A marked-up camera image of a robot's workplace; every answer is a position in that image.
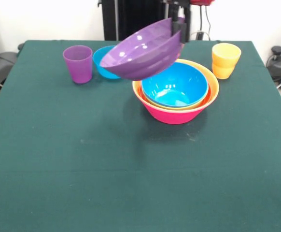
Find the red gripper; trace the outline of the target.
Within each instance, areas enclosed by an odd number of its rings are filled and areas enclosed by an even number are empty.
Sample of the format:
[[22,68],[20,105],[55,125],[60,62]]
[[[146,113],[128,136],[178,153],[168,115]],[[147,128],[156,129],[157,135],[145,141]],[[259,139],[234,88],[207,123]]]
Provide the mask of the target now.
[[179,6],[184,7],[184,22],[181,27],[181,43],[188,43],[190,41],[190,28],[191,28],[191,9],[190,5],[197,6],[210,6],[214,0],[164,0],[164,3],[170,5],[170,17],[172,19],[172,35],[175,35],[179,30],[178,25],[178,11]]

